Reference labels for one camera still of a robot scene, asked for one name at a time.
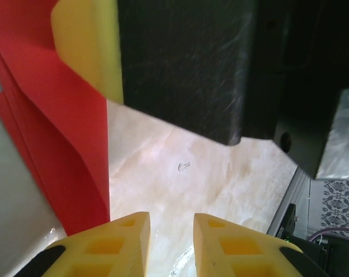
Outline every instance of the marble floor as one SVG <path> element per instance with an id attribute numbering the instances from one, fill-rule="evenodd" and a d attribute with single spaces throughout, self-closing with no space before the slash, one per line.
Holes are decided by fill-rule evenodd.
<path id="1" fill-rule="evenodd" d="M 266 232 L 296 169 L 272 142 L 225 147 L 113 103 L 108 116 L 111 219 L 151 213 L 149 277 L 196 275 L 196 212 Z M 0 122 L 0 276 L 64 235 Z"/>

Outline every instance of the floral patterned fabric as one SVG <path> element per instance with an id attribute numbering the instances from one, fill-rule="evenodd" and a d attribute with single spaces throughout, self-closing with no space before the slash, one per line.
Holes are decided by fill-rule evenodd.
<path id="1" fill-rule="evenodd" d="M 327 227 L 349 227 L 349 179 L 311 182 L 308 235 Z"/>

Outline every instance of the screw hole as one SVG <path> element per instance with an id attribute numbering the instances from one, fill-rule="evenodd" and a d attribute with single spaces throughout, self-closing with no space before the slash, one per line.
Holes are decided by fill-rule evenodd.
<path id="1" fill-rule="evenodd" d="M 277 21 L 275 19 L 270 19 L 265 23 L 265 28 L 268 31 L 273 30 L 274 28 L 276 28 L 276 26 L 277 26 Z"/>
<path id="2" fill-rule="evenodd" d="M 280 137 L 280 147 L 283 152 L 288 153 L 291 150 L 292 140 L 289 133 L 285 132 Z"/>

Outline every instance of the red fabric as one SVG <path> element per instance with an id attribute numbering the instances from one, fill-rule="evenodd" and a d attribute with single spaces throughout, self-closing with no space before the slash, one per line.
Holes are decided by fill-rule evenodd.
<path id="1" fill-rule="evenodd" d="M 0 117 L 67 234 L 110 220 L 106 100 L 58 58 L 56 0 L 0 0 Z"/>

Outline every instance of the yellow sponge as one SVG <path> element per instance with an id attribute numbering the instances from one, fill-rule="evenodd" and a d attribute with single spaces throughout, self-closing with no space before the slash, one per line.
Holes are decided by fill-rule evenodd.
<path id="1" fill-rule="evenodd" d="M 198 277 L 301 276 L 279 248 L 297 246 L 206 214 L 194 216 Z"/>
<path id="2" fill-rule="evenodd" d="M 150 215 L 138 212 L 62 239 L 66 249 L 43 277 L 144 277 Z"/>
<path id="3" fill-rule="evenodd" d="M 51 14 L 61 60 L 105 97 L 122 104 L 116 0 L 59 0 Z"/>

